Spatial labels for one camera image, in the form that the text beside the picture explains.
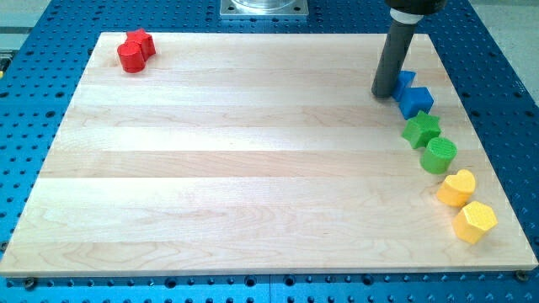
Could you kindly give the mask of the black robot arm end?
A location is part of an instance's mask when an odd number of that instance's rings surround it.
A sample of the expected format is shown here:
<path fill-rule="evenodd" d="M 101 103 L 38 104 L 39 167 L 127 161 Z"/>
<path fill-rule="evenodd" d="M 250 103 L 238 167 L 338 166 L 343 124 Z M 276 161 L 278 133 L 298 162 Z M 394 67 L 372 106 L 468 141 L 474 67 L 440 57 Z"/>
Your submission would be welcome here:
<path fill-rule="evenodd" d="M 385 0 L 385 4 L 402 13 L 431 15 L 442 10 L 447 0 Z"/>

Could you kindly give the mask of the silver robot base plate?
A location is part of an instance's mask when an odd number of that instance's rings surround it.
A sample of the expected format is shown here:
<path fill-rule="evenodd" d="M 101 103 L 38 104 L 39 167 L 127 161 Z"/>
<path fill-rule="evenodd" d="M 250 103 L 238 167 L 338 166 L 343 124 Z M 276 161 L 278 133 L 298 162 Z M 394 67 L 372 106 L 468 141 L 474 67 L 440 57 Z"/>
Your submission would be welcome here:
<path fill-rule="evenodd" d="M 224 17 L 307 16 L 307 0 L 221 0 Z"/>

